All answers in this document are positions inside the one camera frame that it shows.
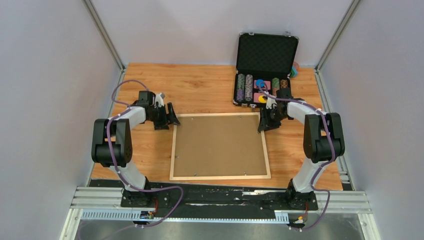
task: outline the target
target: wooden tabletop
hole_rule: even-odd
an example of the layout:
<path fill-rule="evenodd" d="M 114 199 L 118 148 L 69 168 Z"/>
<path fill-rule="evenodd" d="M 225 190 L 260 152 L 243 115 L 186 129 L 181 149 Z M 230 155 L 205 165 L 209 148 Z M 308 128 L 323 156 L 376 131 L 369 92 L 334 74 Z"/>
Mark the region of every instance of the wooden tabletop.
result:
<path fill-rule="evenodd" d="M 165 103 L 171 102 L 177 114 L 189 113 L 241 113 L 251 112 L 247 107 L 232 103 L 236 69 L 229 65 L 153 64 L 130 63 L 124 80 L 143 82 L 150 91 L 165 94 Z M 117 100 L 132 104 L 143 87 L 135 82 L 124 84 Z M 291 92 L 315 107 L 321 107 L 321 99 L 312 68 L 300 68 L 298 76 L 291 80 Z M 125 110 L 114 106 L 113 115 Z M 185 183 L 219 184 L 252 187 L 286 188 L 302 166 L 304 126 L 296 120 L 284 119 L 282 126 L 265 132 L 271 179 L 242 180 L 190 180 Z M 151 182 L 170 182 L 171 147 L 173 127 L 170 130 L 154 130 L 153 123 L 136 126 L 131 131 L 132 161 Z M 117 179 L 109 169 L 96 163 L 93 179 Z M 324 171 L 317 188 L 342 190 L 336 163 Z"/>

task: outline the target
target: gray wall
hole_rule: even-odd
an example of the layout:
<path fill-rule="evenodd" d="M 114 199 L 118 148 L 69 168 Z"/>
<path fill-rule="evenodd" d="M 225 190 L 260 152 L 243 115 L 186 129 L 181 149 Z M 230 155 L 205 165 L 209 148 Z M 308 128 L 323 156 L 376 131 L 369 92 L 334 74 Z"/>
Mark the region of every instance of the gray wall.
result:
<path fill-rule="evenodd" d="M 423 239 L 424 2 L 363 0 L 322 75 L 382 239 Z"/>
<path fill-rule="evenodd" d="M 0 239 L 59 238 L 118 74 L 81 0 L 0 1 Z"/>
<path fill-rule="evenodd" d="M 126 63 L 235 64 L 238 34 L 300 38 L 316 65 L 351 0 L 93 0 Z"/>

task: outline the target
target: purple cable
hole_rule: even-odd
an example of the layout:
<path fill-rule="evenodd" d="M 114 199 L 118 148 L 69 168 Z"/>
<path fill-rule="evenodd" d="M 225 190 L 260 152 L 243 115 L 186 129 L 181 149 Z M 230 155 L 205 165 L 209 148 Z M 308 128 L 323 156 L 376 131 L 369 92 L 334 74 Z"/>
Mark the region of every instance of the purple cable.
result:
<path fill-rule="evenodd" d="M 112 161 L 113 161 L 113 167 L 115 168 L 115 171 L 116 171 L 116 173 L 118 174 L 118 177 L 120 178 L 120 180 L 123 182 L 123 184 L 124 185 L 126 185 L 126 186 L 128 186 L 128 187 L 130 187 L 130 188 L 132 188 L 132 189 L 134 189 L 134 190 L 137 190 L 137 191 L 139 191 L 139 192 L 143 192 L 143 193 L 155 193 L 155 192 L 160 192 L 160 191 L 166 191 L 166 190 L 171 190 L 171 189 L 179 189 L 180 191 L 181 191 L 181 195 L 179 196 L 179 199 L 178 199 L 178 201 L 176 202 L 176 204 L 175 204 L 175 206 L 171 209 L 171 211 L 169 211 L 161 220 L 159 220 L 159 221 L 156 221 L 156 222 L 154 222 L 154 223 L 151 223 L 151 224 L 147 224 L 147 225 L 140 225 L 140 224 L 136 224 L 136 225 L 129 225 L 129 226 L 126 226 L 126 227 L 123 227 L 123 228 L 121 228 L 121 229 L 118 229 L 117 231 L 115 231 L 114 233 L 112 233 L 112 234 L 109 234 L 109 235 L 107 235 L 106 237 L 104 237 L 104 238 L 102 238 L 101 240 L 105 240 L 105 239 L 108 239 L 108 238 L 110 238 L 111 236 L 113 236 L 113 235 L 115 235 L 115 234 L 117 234 L 117 233 L 119 233 L 119 232 L 121 232 L 121 231 L 124 231 L 124 230 L 127 230 L 127 229 L 130 229 L 130 228 L 134 228 L 134 227 L 141 227 L 141 228 L 147 228 L 147 227 L 154 227 L 154 226 L 156 226 L 156 225 L 158 225 L 158 224 L 160 224 L 160 223 L 162 223 L 165 219 L 167 219 L 173 212 L 174 212 L 174 210 L 177 208 L 177 206 L 178 206 L 178 204 L 180 204 L 180 202 L 181 202 L 181 200 L 183 199 L 183 188 L 182 187 L 180 187 L 180 186 L 168 186 L 168 187 L 164 187 L 164 188 L 159 188 L 159 189 L 152 189 L 152 190 L 145 190 L 145 189 L 141 189 L 141 188 L 138 188 L 138 187 L 135 187 L 135 186 L 131 186 L 129 183 L 128 183 L 128 181 L 124 178 L 124 176 L 122 176 L 121 175 L 121 172 L 119 171 L 119 168 L 118 168 L 118 163 L 117 163 L 117 159 L 115 158 L 115 154 L 114 154 L 114 149 L 113 149 L 113 146 L 112 146 L 112 136 L 111 136 L 111 123 L 115 120 L 115 119 L 117 119 L 117 118 L 119 118 L 121 115 L 124 115 L 124 114 L 126 114 L 126 113 L 128 113 L 130 110 L 131 110 L 131 105 L 129 105 L 128 103 L 126 103 L 126 102 L 122 102 L 122 101 L 118 101 L 118 100 L 115 100 L 115 94 L 117 93 L 117 90 L 118 90 L 118 88 L 120 87 L 120 86 L 122 86 L 123 84 L 126 84 L 126 83 L 129 83 L 129 82 L 136 82 L 136 83 L 139 83 L 139 84 L 141 84 L 147 91 L 149 90 L 148 88 L 147 88 L 147 86 L 146 85 L 144 85 L 141 81 L 138 81 L 138 80 L 126 80 L 126 81 L 123 81 L 123 82 L 121 82 L 120 84 L 118 84 L 118 86 L 116 86 L 115 87 L 115 89 L 113 90 L 113 93 L 112 93 L 112 101 L 113 102 L 115 102 L 115 103 L 117 103 L 117 104 L 123 104 L 123 105 L 125 105 L 125 106 L 127 106 L 128 108 L 127 109 L 125 109 L 125 111 L 123 111 L 123 112 L 121 112 L 121 113 L 119 113 L 118 115 L 116 115 L 116 116 L 113 116 L 111 119 L 109 119 L 109 121 L 107 122 L 107 125 L 106 125 L 106 135 L 107 135 L 107 144 L 108 144 L 108 146 L 109 146 L 109 151 L 110 151 L 110 156 L 112 157 Z"/>
<path fill-rule="evenodd" d="M 264 86 L 265 89 L 267 90 L 267 86 L 265 84 L 262 84 L 262 86 Z M 315 112 L 317 112 L 321 116 L 322 122 L 324 123 L 323 125 L 324 125 L 325 134 L 327 135 L 328 143 L 330 145 L 330 150 L 331 150 L 331 160 L 328 161 L 328 162 L 325 162 L 325 163 L 323 163 L 323 164 L 321 164 L 319 166 L 318 170 L 316 170 L 315 174 L 312 176 L 312 179 L 310 180 L 310 186 L 312 187 L 312 189 L 314 191 L 317 191 L 317 192 L 327 192 L 328 197 L 327 197 L 327 201 L 325 202 L 324 209 L 322 210 L 322 214 L 319 216 L 318 220 L 316 222 L 314 222 L 311 226 L 308 226 L 308 227 L 305 227 L 305 228 L 302 228 L 301 229 L 302 231 L 310 230 L 313 227 L 315 227 L 319 222 L 321 222 L 321 220 L 323 219 L 324 214 L 326 213 L 327 207 L 329 206 L 329 203 L 330 203 L 330 191 L 327 190 L 327 189 L 317 189 L 317 188 L 314 187 L 315 179 L 317 178 L 318 174 L 320 174 L 320 172 L 323 169 L 323 167 L 331 164 L 332 162 L 334 162 L 336 160 L 336 152 L 334 150 L 333 141 L 332 141 L 331 136 L 330 136 L 329 128 L 328 128 L 328 126 L 326 124 L 326 122 L 327 122 L 326 121 L 326 117 L 324 116 L 324 114 L 320 110 L 318 110 L 316 107 L 312 106 L 311 104 L 308 104 L 308 103 L 303 102 L 303 101 L 295 100 L 295 99 L 278 98 L 278 97 L 269 95 L 267 92 L 264 91 L 264 89 L 261 86 L 258 86 L 258 87 L 259 87 L 259 91 L 263 95 L 265 95 L 267 98 L 274 99 L 274 100 L 277 100 L 277 101 L 293 102 L 293 103 L 297 103 L 297 104 L 301 104 L 301 105 L 305 105 L 305 106 L 309 107 L 310 109 L 314 110 Z"/>

